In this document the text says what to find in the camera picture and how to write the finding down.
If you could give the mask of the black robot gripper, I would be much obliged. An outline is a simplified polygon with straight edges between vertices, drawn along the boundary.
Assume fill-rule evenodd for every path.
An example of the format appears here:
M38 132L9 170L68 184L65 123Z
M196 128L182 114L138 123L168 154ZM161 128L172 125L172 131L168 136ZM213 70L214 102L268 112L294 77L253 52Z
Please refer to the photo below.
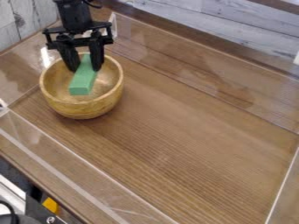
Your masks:
M45 28L41 34L49 50L58 50L66 68L74 72L80 56L74 47L88 46L92 69L98 71L104 63L104 45L113 43L112 23L93 21L81 30L66 30L62 26Z

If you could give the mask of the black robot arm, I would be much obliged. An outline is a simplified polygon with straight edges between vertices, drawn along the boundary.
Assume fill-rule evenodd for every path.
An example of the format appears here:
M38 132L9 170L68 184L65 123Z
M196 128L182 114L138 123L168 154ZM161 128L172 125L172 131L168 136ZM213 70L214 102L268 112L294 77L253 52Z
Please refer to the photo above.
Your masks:
M66 68L74 72L80 66L77 47L89 50L92 69L97 71L104 64L104 46L113 43L112 23L94 21L89 8L100 9L93 0L51 0L57 6L61 26L45 28L41 34L46 48L55 50Z

